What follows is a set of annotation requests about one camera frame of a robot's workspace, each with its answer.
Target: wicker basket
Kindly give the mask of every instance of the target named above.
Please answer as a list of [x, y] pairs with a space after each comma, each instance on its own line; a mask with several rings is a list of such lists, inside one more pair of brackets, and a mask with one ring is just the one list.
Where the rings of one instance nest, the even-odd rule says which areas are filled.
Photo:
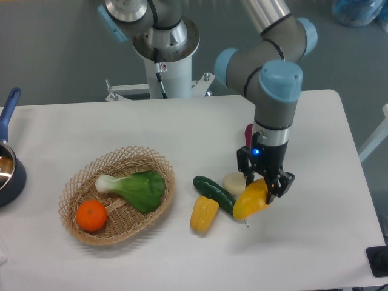
[[[154, 212], [142, 214], [118, 195], [96, 190], [95, 181], [101, 174], [123, 177], [146, 170], [161, 174], [166, 184], [162, 203]], [[75, 238], [86, 244], [106, 246], [123, 241], [154, 222], [168, 208], [174, 189], [174, 172], [165, 157], [152, 149], [126, 147], [102, 156], [70, 179], [61, 196], [59, 214], [64, 227]], [[100, 201], [108, 211], [105, 226], [93, 233], [83, 231], [76, 223], [78, 207], [89, 199]]]

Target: blue joint cap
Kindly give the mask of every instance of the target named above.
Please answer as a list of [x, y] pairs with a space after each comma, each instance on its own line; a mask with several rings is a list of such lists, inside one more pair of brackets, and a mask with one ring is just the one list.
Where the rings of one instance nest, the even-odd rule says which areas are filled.
[[318, 34], [316, 32], [315, 26], [306, 18], [298, 18], [297, 21], [302, 23], [304, 30], [306, 31], [306, 50], [304, 55], [311, 52], [318, 42]]
[[223, 83], [226, 87], [226, 70], [228, 68], [230, 59], [237, 51], [237, 48], [227, 48], [223, 50], [217, 57], [214, 65], [214, 74], [216, 75], [217, 80]]
[[293, 103], [302, 92], [302, 69], [293, 62], [269, 61], [260, 71], [259, 82], [263, 90], [282, 103]]
[[128, 41], [128, 38], [122, 33], [120, 28], [115, 24], [109, 14], [106, 12], [104, 6], [101, 4], [97, 8], [98, 16], [101, 19], [104, 27], [109, 32], [110, 36], [117, 42]]

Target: bok choy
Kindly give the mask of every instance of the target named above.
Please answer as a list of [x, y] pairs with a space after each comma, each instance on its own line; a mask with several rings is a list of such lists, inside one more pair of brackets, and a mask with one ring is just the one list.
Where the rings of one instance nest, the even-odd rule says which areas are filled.
[[163, 177], [154, 171], [138, 172], [123, 178], [101, 175], [95, 185], [98, 192], [113, 192], [141, 213], [149, 213], [159, 207], [165, 187]]

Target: gray floor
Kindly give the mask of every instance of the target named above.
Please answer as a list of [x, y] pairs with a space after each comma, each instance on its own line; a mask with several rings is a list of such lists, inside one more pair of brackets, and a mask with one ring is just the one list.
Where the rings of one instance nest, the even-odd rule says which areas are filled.
[[[131, 44], [117, 44], [105, 32], [96, 14], [100, 2], [0, 1], [0, 105], [16, 86], [23, 91], [19, 105], [35, 105], [102, 102], [106, 78], [111, 85], [146, 83]], [[213, 72], [214, 60], [226, 47], [247, 49], [260, 41], [239, 1], [184, 3], [185, 15], [201, 34], [193, 79]], [[309, 18], [319, 35], [316, 49], [299, 63], [303, 90], [337, 91], [360, 147], [383, 120], [381, 108], [388, 103], [388, 33], [375, 22], [362, 28], [338, 25], [331, 1], [286, 3], [295, 16]], [[218, 82], [212, 90], [216, 95], [233, 93]], [[387, 165], [388, 139], [363, 163], [377, 213], [388, 213]]]

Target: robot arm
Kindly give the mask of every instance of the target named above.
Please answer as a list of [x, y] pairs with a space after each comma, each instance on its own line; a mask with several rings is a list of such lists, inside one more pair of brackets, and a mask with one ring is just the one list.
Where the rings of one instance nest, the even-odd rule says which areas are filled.
[[191, 97], [199, 33], [182, 17], [181, 0], [104, 0], [98, 15], [116, 41], [132, 39], [144, 60], [151, 99]]
[[295, 179], [283, 170], [283, 159], [301, 94], [303, 73], [294, 63], [317, 41], [315, 27], [296, 20], [283, 0], [242, 0], [263, 41], [241, 52], [224, 50], [217, 58], [215, 75], [228, 88], [255, 104], [250, 147], [237, 151], [238, 169], [247, 185], [254, 173], [264, 177], [267, 203], [281, 197]]
[[182, 4], [176, 0], [105, 0], [98, 14], [118, 41], [128, 40], [153, 27], [166, 30], [182, 19]]

